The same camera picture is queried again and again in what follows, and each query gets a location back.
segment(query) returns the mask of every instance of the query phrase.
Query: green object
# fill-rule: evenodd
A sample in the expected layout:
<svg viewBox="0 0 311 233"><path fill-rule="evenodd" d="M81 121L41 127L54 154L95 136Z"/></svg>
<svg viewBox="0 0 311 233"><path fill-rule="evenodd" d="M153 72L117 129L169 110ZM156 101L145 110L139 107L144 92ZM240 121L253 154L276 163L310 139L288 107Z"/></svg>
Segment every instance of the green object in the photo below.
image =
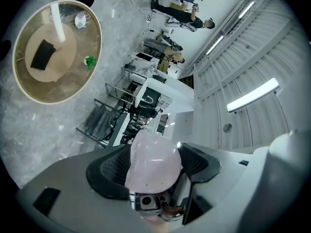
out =
<svg viewBox="0 0 311 233"><path fill-rule="evenodd" d="M96 66L96 62L97 59L95 55L86 58L86 65L89 71L91 71L93 67Z"/></svg>

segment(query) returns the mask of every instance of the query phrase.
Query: black shirt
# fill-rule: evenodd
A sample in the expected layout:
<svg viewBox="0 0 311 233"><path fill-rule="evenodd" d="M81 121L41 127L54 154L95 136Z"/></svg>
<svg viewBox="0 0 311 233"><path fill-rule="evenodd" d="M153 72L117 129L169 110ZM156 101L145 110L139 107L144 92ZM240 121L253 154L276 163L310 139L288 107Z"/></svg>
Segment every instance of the black shirt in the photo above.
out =
<svg viewBox="0 0 311 233"><path fill-rule="evenodd" d="M195 17L195 20L193 22L191 20L191 13L188 13L188 12L182 11L179 14L179 18L176 18L176 19L179 20L180 22L185 22L185 23L191 22L190 25L197 29L201 29L204 26L204 23L200 18Z"/></svg>
<svg viewBox="0 0 311 233"><path fill-rule="evenodd" d="M157 116L157 111L156 110L152 111L150 117L155 118L156 116Z"/></svg>

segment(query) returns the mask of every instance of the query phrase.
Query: marble floor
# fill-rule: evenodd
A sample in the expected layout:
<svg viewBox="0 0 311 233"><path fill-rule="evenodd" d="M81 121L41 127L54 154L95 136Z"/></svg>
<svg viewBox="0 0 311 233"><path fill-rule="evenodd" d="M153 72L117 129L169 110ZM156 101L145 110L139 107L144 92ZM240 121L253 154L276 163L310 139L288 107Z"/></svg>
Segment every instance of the marble floor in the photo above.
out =
<svg viewBox="0 0 311 233"><path fill-rule="evenodd" d="M27 0L4 39L13 44L29 16L51 1L54 0ZM94 98L107 101L105 83L117 83L128 54L140 48L142 32L148 26L142 13L147 16L150 12L150 0L132 2L135 7L130 0L95 0L91 8L103 31L102 54L86 87L64 103L38 104L20 91L13 75L12 49L0 63L0 155L19 187L52 163L93 150L86 147L85 136L75 127L94 108ZM159 32L163 21L153 20L150 28Z"/></svg>

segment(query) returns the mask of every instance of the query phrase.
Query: pink helmet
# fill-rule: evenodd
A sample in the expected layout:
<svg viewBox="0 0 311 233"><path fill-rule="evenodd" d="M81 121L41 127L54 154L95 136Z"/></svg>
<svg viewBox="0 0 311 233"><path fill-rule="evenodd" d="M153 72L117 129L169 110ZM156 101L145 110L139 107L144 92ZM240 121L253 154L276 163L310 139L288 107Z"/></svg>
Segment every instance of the pink helmet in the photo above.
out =
<svg viewBox="0 0 311 233"><path fill-rule="evenodd" d="M131 192L160 193L177 180L181 159L177 148L167 138L141 130L131 146L131 166L125 187Z"/></svg>

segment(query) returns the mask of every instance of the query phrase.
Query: metal rack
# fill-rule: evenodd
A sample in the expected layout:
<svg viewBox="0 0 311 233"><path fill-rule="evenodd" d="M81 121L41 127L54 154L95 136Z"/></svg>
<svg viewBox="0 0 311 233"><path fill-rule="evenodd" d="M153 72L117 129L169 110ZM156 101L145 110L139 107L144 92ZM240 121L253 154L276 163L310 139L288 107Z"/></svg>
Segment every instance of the metal rack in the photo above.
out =
<svg viewBox="0 0 311 233"><path fill-rule="evenodd" d="M134 98L136 98L136 95L133 94L133 91L128 89L131 84L134 84L133 80L131 80L130 78L130 74L136 74L138 76L143 77L145 80L147 79L147 76L144 76L138 72L132 71L124 67L122 67L122 71L123 71L124 77L121 79L121 81L116 86L106 83L106 88L110 96L133 105L135 102ZM129 100L123 99L123 96L125 94L130 96Z"/></svg>

